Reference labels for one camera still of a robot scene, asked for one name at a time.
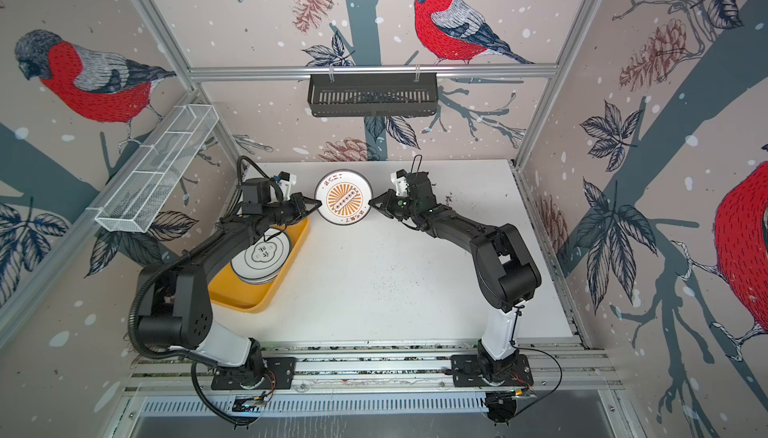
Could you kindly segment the orange sunburst plate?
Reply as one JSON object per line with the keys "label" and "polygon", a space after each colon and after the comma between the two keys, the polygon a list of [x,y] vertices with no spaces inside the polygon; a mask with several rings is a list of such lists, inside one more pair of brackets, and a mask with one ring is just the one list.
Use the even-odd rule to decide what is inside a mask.
{"label": "orange sunburst plate", "polygon": [[370,212],[373,190],[362,174],[340,169],[318,182],[314,198],[321,202],[319,214],[323,219],[336,226],[350,226]]}

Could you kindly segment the white black motif plate back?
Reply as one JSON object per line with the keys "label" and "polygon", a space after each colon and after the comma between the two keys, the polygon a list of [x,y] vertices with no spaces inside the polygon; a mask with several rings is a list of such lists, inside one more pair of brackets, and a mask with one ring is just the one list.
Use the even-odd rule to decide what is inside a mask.
{"label": "white black motif plate back", "polygon": [[284,231],[270,229],[258,242],[233,258],[230,265],[245,284],[266,285],[277,278],[292,248],[292,240]]}

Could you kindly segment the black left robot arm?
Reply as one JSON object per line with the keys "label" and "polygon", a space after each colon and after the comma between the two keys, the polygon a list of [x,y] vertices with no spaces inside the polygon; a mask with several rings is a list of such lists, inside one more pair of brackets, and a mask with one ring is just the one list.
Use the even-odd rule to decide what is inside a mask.
{"label": "black left robot arm", "polygon": [[238,191],[240,201],[211,237],[173,262],[142,270],[127,318],[127,336],[141,356],[229,368],[248,361],[253,340],[215,321],[208,285],[269,230],[300,223],[321,202],[300,192],[285,196],[273,178],[249,179]]}

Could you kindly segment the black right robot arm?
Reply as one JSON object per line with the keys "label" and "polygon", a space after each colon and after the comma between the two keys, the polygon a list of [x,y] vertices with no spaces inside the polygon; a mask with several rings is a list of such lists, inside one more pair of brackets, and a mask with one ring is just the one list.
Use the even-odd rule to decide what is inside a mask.
{"label": "black right robot arm", "polygon": [[389,219],[469,253],[482,296],[492,307],[477,351],[479,375],[500,385],[517,374],[522,363],[516,343],[518,323],[526,303],[542,284],[541,273],[519,230],[492,226],[458,214],[440,204],[426,172],[399,170],[393,188],[369,205]]}

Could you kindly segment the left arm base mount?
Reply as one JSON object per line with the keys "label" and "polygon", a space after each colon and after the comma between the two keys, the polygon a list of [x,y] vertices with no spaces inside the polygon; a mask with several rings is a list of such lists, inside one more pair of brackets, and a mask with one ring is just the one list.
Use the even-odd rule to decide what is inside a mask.
{"label": "left arm base mount", "polygon": [[293,357],[261,358],[241,367],[217,368],[211,382],[216,391],[288,390],[296,369]]}

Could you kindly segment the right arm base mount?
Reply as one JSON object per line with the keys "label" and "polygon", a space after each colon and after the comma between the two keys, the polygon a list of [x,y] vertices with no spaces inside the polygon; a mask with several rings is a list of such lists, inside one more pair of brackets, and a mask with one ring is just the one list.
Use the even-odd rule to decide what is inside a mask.
{"label": "right arm base mount", "polygon": [[528,358],[516,352],[502,360],[486,355],[452,355],[450,376],[457,388],[533,386]]}

